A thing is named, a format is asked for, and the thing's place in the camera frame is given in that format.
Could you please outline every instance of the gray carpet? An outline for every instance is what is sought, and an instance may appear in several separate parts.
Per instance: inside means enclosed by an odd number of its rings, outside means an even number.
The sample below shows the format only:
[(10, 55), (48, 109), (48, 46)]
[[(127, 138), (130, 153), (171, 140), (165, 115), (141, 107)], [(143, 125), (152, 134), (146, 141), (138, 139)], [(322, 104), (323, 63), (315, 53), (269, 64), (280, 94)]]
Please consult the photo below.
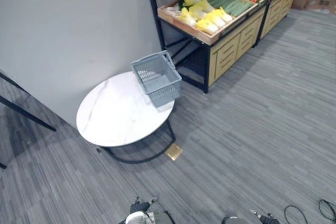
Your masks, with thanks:
[[(159, 196), (178, 224), (219, 224), (229, 213), (259, 223), (250, 209), (285, 223), (288, 204), (309, 223), (329, 223), (316, 202), (336, 201), (335, 38), (335, 16), (291, 10), (209, 94), (183, 83), (171, 116), (184, 150), (175, 162), (120, 164), (0, 82), (2, 95), (57, 128), (0, 106), (0, 162), (8, 164), (0, 170), (0, 223), (118, 223), (135, 195)], [(136, 149), (116, 152), (148, 155), (168, 139), (162, 127)]]

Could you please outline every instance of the white marble tabletop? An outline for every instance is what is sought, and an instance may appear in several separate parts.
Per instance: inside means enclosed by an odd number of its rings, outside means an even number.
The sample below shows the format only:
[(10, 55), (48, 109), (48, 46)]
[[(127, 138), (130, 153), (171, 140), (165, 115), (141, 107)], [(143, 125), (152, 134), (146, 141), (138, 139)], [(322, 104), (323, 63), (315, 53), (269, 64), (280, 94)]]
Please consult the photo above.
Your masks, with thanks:
[(92, 144), (131, 144), (157, 130), (174, 103), (154, 107), (133, 72), (122, 73), (100, 83), (84, 98), (77, 112), (77, 128)]

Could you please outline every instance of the produce display shelf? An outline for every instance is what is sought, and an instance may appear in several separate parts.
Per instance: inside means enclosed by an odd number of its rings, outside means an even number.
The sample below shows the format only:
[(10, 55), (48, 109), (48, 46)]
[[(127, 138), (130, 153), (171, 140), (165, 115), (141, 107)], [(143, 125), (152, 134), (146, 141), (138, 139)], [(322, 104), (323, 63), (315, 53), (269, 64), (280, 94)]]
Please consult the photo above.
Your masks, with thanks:
[[(178, 3), (178, 1), (179, 0), (175, 0), (168, 5), (164, 5), (164, 6), (161, 6), (160, 8), (158, 8), (157, 9), (158, 16), (162, 20), (172, 24), (173, 26), (179, 28), (180, 30), (182, 30), (186, 33), (189, 33), (191, 36), (197, 38), (201, 42), (206, 43), (207, 45), (213, 45), (221, 37), (221, 34), (230, 30), (232, 26), (236, 25), (235, 23), (240, 22), (241, 20), (244, 20), (244, 18), (249, 16), (250, 13), (253, 12), (253, 10), (258, 6), (258, 4), (253, 4), (249, 9), (247, 9), (245, 12), (240, 14), (238, 17), (234, 17), (234, 20), (231, 23), (229, 23), (228, 25), (219, 29), (215, 34), (209, 35), (209, 34), (203, 32), (203, 31), (200, 31), (200, 30), (196, 29), (195, 27), (192, 27), (192, 26), (182, 22), (177, 17), (174, 17), (174, 16), (170, 15), (169, 13), (167, 13), (165, 11), (168, 7), (172, 7), (172, 6), (176, 5)], [(241, 0), (241, 1), (242, 2), (250, 2), (249, 0)]]
[[(260, 39), (287, 15), (292, 0), (260, 0), (244, 13), (236, 17), (229, 25), (210, 36), (179, 19), (169, 15), (164, 8), (173, 6), (177, 1), (158, 8), (156, 0), (150, 0), (154, 20), (162, 49), (169, 50), (183, 41), (196, 44), (198, 49), (184, 56), (175, 63), (184, 81), (208, 92), (209, 86), (229, 69), (252, 46), (257, 46)], [(172, 27), (184, 36), (177, 41), (165, 41), (162, 23)], [(177, 54), (188, 52), (185, 44), (177, 50)], [(182, 69), (188, 69), (186, 75)]]

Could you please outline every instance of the shopping basket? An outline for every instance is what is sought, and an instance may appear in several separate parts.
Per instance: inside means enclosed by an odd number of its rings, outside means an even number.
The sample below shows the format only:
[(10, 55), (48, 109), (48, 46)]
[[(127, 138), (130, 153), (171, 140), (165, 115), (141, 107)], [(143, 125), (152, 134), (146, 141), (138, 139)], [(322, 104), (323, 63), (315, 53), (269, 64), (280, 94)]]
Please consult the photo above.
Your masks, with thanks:
[(182, 78), (167, 50), (136, 60), (131, 63), (131, 68), (155, 107), (180, 96)]

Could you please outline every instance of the gray wall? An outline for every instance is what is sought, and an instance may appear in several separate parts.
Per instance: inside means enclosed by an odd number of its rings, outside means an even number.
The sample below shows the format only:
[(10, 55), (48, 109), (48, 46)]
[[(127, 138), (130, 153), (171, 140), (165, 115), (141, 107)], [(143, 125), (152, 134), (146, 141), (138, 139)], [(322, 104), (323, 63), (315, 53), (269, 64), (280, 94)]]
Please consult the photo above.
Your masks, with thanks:
[(149, 0), (0, 0), (0, 8), (0, 69), (73, 126), (94, 86), (160, 50)]

